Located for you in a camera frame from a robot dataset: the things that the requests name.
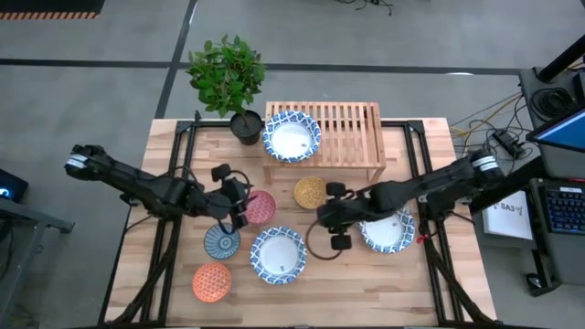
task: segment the decorative plate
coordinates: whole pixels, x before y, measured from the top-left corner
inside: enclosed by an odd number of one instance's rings
[[[307,250],[301,235],[291,228],[263,231],[252,244],[250,263],[259,277],[270,284],[292,282],[304,270]]]
[[[402,251],[414,239],[414,218],[405,209],[375,222],[360,222],[359,228],[366,244],[377,252]]]
[[[231,287],[231,273],[218,262],[203,264],[193,276],[193,293],[201,302],[218,302]]]
[[[294,186],[294,200],[305,209],[316,209],[325,199],[325,182],[321,178],[305,177]]]
[[[223,225],[228,232],[231,232],[231,224]],[[209,256],[216,260],[225,260],[233,256],[239,248],[238,231],[232,234],[224,233],[219,224],[212,226],[203,238],[203,246]]]
[[[266,122],[262,140],[270,155],[283,162],[297,163],[317,152],[321,128],[308,114],[284,111]]]
[[[255,225],[264,225],[272,219],[276,212],[276,201],[266,191],[252,191],[250,198],[255,197],[248,204],[246,217],[248,222]]]

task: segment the red cable clip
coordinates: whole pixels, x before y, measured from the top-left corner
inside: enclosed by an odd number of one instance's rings
[[[420,237],[417,238],[417,243],[421,244],[424,240],[428,239],[429,235],[425,234],[425,235],[421,235]]]

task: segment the potted plant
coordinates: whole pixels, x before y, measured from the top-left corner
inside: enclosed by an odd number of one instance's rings
[[[255,144],[260,139],[262,120],[258,113],[244,109],[242,103],[250,105],[264,80],[261,55],[250,49],[248,43],[228,35],[221,43],[206,41],[203,52],[189,52],[191,86],[199,90],[199,100],[206,104],[205,111],[217,111],[223,118],[234,111],[229,128],[245,145]]]

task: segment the computer keyboard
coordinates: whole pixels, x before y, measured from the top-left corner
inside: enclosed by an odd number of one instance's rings
[[[553,232],[585,234],[585,193],[576,190],[579,189],[547,188],[548,216]]]

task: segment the butcher block tabletop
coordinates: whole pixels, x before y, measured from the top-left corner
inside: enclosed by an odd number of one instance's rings
[[[419,118],[427,136],[432,167],[437,169],[455,160],[455,152],[444,118]],[[174,139],[176,120],[154,120],[144,153],[142,169],[153,175],[167,171]],[[379,181],[411,178],[404,132],[401,128],[383,128],[386,170]],[[424,173],[419,141],[413,134],[418,164]],[[276,200],[276,213],[265,226],[248,225],[239,231],[239,250],[221,260],[231,272],[231,289],[220,302],[201,302],[193,293],[192,280],[196,270],[213,260],[205,252],[203,238],[217,221],[213,218],[183,217],[172,291],[166,325],[172,326],[401,326],[437,324],[429,270],[422,244],[412,242],[395,254],[377,253],[370,249],[356,226],[349,229],[353,248],[330,261],[307,256],[306,267],[296,281],[270,285],[260,279],[250,266],[252,241],[264,229],[285,226],[299,232],[305,239],[309,225],[316,220],[314,210],[301,208],[293,198],[295,184],[305,176],[317,176],[325,182],[343,182],[348,188],[367,186],[366,173],[352,169],[280,170],[271,185],[266,185],[262,168],[262,142],[244,146],[229,128],[197,128],[191,168],[199,183],[210,191],[219,187],[211,180],[210,169],[227,163],[250,178],[254,187],[270,192]],[[418,226],[416,205],[412,207]],[[470,216],[467,207],[456,211]],[[128,219],[132,225],[146,216],[141,207],[134,207]],[[165,231],[171,231],[171,224]],[[457,280],[488,316],[495,310],[485,278],[484,265],[473,226],[459,218],[445,222],[452,262]],[[151,218],[130,230],[122,244],[106,310],[106,321],[116,318],[134,298],[146,279],[156,232],[156,219]],[[322,256],[331,256],[331,236],[325,228],[311,233],[312,249]],[[154,292],[152,318],[160,303],[160,286]],[[447,286],[441,279],[442,298],[448,318],[452,319]]]

